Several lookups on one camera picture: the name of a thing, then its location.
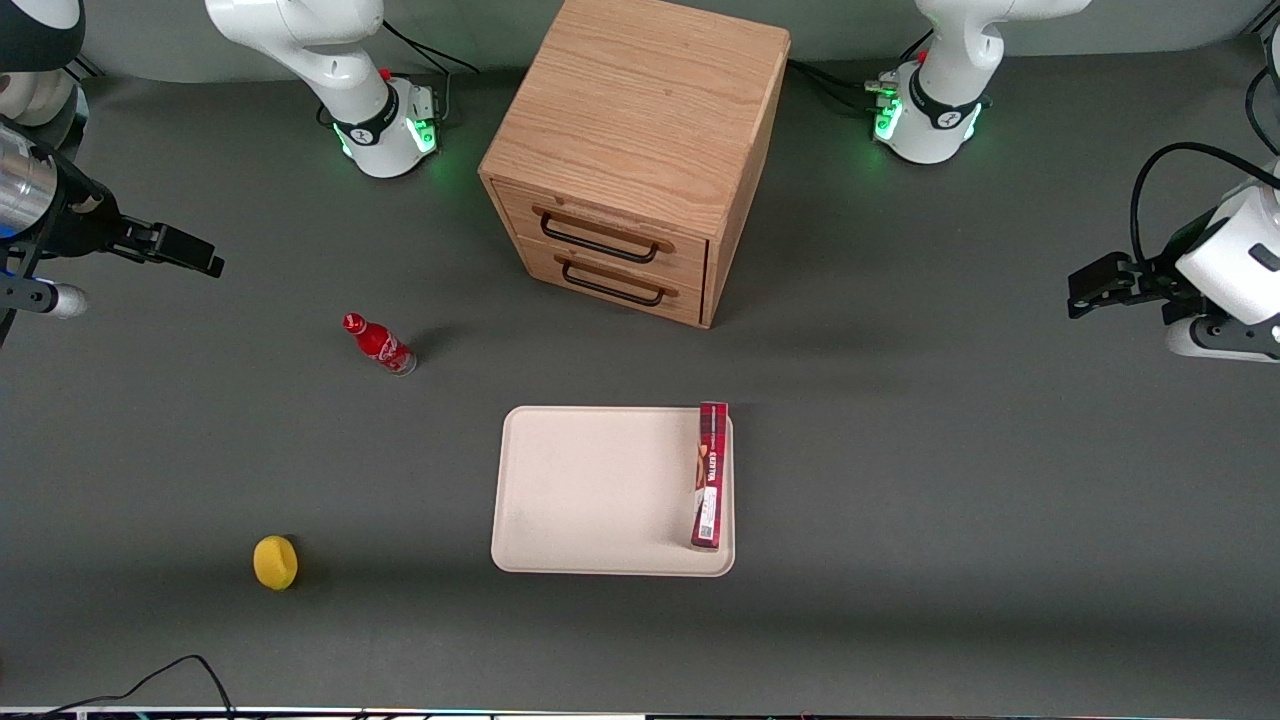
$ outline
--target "drawer handle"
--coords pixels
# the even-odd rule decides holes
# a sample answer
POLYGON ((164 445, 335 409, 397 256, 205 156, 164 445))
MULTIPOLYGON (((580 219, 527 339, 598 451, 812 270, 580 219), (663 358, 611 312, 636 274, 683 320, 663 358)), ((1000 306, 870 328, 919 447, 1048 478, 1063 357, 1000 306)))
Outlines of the drawer handle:
POLYGON ((612 287, 605 287, 603 284, 594 283, 591 281, 584 281, 582 278, 575 278, 573 275, 568 274, 568 270, 570 270, 570 268, 573 266, 573 264, 570 263, 568 260, 561 260, 561 263, 562 263, 561 277, 563 277, 564 282, 567 282, 568 284, 576 284, 577 287, 585 287, 586 290, 593 290, 595 292, 603 292, 604 295, 608 295, 611 297, 617 297, 618 300, 626 300, 627 302, 635 302, 636 305, 641 305, 644 307, 657 307, 658 304, 662 302, 662 296, 666 292, 664 290, 662 290, 659 287, 657 296, 654 296, 654 297, 640 297, 639 295, 631 295, 630 292, 622 292, 621 290, 613 290, 612 287))
POLYGON ((653 259, 658 256, 657 242, 649 246, 649 252, 644 255, 636 255, 635 252, 627 252, 626 250, 617 250, 614 247, 609 247, 608 245, 600 245, 599 242, 593 242, 590 240, 586 240, 585 237, 577 237, 568 234, 566 232, 553 231, 552 228, 547 227, 547 223, 549 222, 552 222, 552 214, 543 213, 543 222, 541 222, 543 234, 553 240, 568 242, 570 245, 576 245, 579 247, 585 247, 588 250, 594 250, 596 252, 604 252, 605 255, 609 255, 612 258, 617 258, 620 260, 627 260, 628 263, 637 263, 641 265, 645 263, 653 263, 653 259))

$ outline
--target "tray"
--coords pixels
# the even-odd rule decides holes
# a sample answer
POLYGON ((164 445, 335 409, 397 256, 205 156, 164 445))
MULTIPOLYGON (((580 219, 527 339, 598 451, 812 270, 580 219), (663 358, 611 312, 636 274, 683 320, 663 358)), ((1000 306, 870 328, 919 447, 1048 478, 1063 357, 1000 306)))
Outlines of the tray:
POLYGON ((689 543, 698 407, 521 406, 507 415, 493 561, 508 573, 716 578, 733 566, 733 420, 721 546, 689 543))

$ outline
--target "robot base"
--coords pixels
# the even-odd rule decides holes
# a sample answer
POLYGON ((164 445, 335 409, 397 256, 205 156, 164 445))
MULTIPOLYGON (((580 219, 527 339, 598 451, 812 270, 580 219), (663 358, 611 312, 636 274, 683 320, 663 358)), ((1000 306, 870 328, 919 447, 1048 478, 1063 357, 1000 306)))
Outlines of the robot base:
POLYGON ((404 78, 392 78, 387 83, 399 95, 399 114, 376 145, 347 142, 338 128, 342 151, 356 161, 366 174, 375 178, 393 178, 412 170, 422 158, 435 151, 435 101, 431 88, 419 87, 404 78))
POLYGON ((906 92, 902 92, 911 73, 919 67, 919 63, 910 61, 881 73, 879 82, 874 85, 882 88, 878 92, 888 99, 888 104, 883 105, 876 117, 872 137, 888 145, 904 160, 934 165, 950 160, 964 141, 973 137, 974 123, 982 113, 982 105, 978 105, 968 118, 961 118, 952 128, 934 128, 929 117, 915 106, 906 92))
POLYGON ((1244 325, 1238 320, 1183 318, 1165 331, 1165 347, 1185 357, 1217 357, 1249 363, 1280 363, 1280 325, 1244 325), (1206 328, 1213 328, 1208 338, 1206 328))

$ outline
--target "green led light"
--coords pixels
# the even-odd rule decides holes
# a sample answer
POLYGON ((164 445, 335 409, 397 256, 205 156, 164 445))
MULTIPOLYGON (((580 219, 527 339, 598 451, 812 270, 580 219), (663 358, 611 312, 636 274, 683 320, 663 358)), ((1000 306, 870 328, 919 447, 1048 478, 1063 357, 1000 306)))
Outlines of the green led light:
POLYGON ((884 141, 893 137, 900 117, 902 117, 902 101, 893 99, 888 108, 881 110, 881 117, 876 120, 876 136, 884 141))
POLYGON ((973 137, 973 128, 978 126, 978 114, 982 113, 982 102, 973 109, 973 119, 969 120, 969 129, 964 131, 964 138, 969 140, 973 137))
POLYGON ((351 158, 351 147, 347 147, 347 138, 342 136, 342 131, 338 129, 338 123, 333 124, 333 133, 338 136, 338 142, 342 143, 342 154, 351 158))
POLYGON ((435 123, 431 120, 415 120, 413 118, 404 118, 404 126, 413 136, 413 142, 417 143, 417 149, 421 150, 424 155, 435 150, 435 123))

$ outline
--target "wooden drawer cabinet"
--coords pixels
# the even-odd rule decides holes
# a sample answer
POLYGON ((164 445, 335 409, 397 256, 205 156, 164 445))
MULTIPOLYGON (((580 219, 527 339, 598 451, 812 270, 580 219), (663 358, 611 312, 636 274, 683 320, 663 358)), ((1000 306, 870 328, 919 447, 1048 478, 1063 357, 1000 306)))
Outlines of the wooden drawer cabinet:
POLYGON ((622 270, 536 240, 518 238, 516 245, 525 268, 536 279, 690 325, 699 324, 701 287, 622 270))
POLYGON ((710 327, 790 42, 659 0, 564 0, 480 163, 529 273, 710 327))

